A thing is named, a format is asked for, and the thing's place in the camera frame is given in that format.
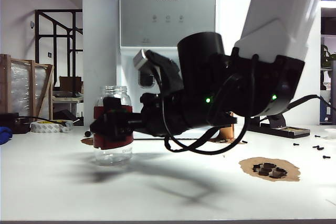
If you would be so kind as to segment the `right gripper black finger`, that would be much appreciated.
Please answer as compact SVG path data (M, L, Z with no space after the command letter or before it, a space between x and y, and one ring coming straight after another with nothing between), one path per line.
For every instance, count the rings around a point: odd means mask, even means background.
M116 97L103 98L104 113L123 112L121 99Z
M105 112L90 124L90 131L107 137L113 142L121 141L133 131L143 128L140 113L120 111Z

